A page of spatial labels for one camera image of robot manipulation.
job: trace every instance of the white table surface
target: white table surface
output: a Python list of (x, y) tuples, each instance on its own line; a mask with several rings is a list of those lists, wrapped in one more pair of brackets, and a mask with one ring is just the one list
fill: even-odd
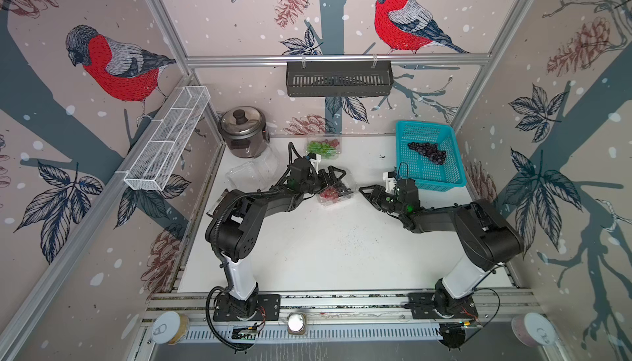
[[(382, 173), (395, 167), (395, 137), (341, 140), (339, 158), (323, 164), (350, 171), (359, 186), (382, 184)], [(283, 169), (290, 141), (304, 151), (304, 138), (271, 139)], [(226, 173), (245, 162), (225, 149), (205, 211), (226, 188), (231, 189)], [(471, 202), (465, 187), (420, 190), (419, 196), (424, 207)], [(208, 292), (226, 285), (219, 261), (204, 239), (210, 222), (208, 215), (201, 219), (178, 292)], [(321, 206), (312, 198), (294, 211), (266, 217), (249, 258), (261, 291), (399, 290), (434, 288), (463, 254), (455, 233), (411, 233), (357, 192), (331, 206)], [(496, 270), (481, 286), (510, 287), (511, 283), (505, 270)]]

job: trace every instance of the wire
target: wire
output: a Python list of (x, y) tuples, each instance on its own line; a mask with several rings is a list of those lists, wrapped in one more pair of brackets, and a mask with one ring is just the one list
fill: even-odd
[[(210, 318), (210, 299), (213, 297), (213, 293), (219, 291), (220, 293), (226, 293), (227, 290), (224, 287), (220, 287), (220, 286), (216, 286), (213, 287), (213, 289), (209, 292), (208, 297), (206, 297), (206, 308), (205, 308), (205, 312), (206, 312), (206, 322), (209, 325), (210, 331), (213, 333), (213, 335), (215, 335), (215, 337), (217, 338), (218, 341), (220, 341), (221, 343), (225, 344), (226, 346), (228, 346), (229, 348), (233, 349), (235, 351), (235, 353), (237, 353), (237, 351), (246, 351), (249, 348), (251, 348), (253, 345), (250, 343), (233, 343), (231, 341), (226, 340), (223, 336), (221, 336), (219, 334), (219, 332), (217, 332), (217, 329), (215, 329), (215, 327), (213, 326), (213, 320)], [(215, 298), (215, 301), (213, 302), (213, 306), (215, 309), (215, 306), (217, 305), (217, 299), (218, 297)]]
[(486, 327), (486, 326), (487, 326), (490, 322), (492, 322), (492, 320), (494, 319), (494, 317), (496, 317), (496, 315), (498, 314), (498, 310), (500, 310), (500, 309), (501, 309), (501, 296), (500, 296), (500, 295), (498, 295), (498, 293), (497, 293), (495, 290), (493, 290), (492, 288), (481, 287), (481, 288), (475, 288), (475, 289), (474, 289), (474, 292), (477, 292), (477, 291), (480, 291), (480, 290), (489, 290), (489, 291), (493, 292), (494, 294), (496, 294), (496, 298), (498, 298), (498, 306), (496, 307), (496, 311), (494, 312), (494, 315), (492, 316), (492, 318), (491, 318), (491, 319), (489, 319), (489, 320), (488, 320), (485, 324), (483, 324), (483, 326), (482, 326), (482, 327), (481, 327), (478, 331), (476, 331), (475, 333), (473, 333), (473, 334), (472, 334), (472, 336), (470, 336), (469, 338), (467, 338), (467, 339), (465, 340), (465, 342), (463, 342), (462, 346), (463, 346), (465, 343), (469, 342), (472, 338), (474, 338), (474, 336), (476, 336), (476, 334), (478, 334), (479, 332), (483, 331), (483, 328), (485, 328), (485, 327)]

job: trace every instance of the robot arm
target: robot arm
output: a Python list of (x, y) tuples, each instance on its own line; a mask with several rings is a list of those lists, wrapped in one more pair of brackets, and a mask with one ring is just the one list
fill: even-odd
[(420, 206), (413, 179), (399, 180), (394, 193), (381, 185), (361, 187), (360, 193), (375, 207), (395, 218), (413, 233), (455, 231), (465, 256), (435, 285), (434, 305), (450, 316), (473, 289), (503, 262), (524, 251), (523, 239), (484, 199), (439, 209)]

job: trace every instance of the plastic basket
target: plastic basket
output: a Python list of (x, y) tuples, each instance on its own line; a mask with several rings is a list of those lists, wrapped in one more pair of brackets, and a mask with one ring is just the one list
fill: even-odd
[[(454, 130), (448, 125), (421, 121), (399, 121), (396, 128), (397, 164), (401, 165), (400, 176), (415, 179), (419, 189), (445, 192), (466, 183), (461, 154), (456, 144)], [(440, 150), (447, 152), (446, 162), (435, 165), (428, 158), (408, 148), (410, 142), (437, 143)]]

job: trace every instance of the rice cooker lid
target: rice cooker lid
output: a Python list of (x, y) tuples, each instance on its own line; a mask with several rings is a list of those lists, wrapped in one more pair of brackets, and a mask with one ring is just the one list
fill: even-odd
[(239, 106), (222, 116), (220, 130), (229, 139), (245, 139), (259, 133), (265, 126), (264, 113), (251, 106)]

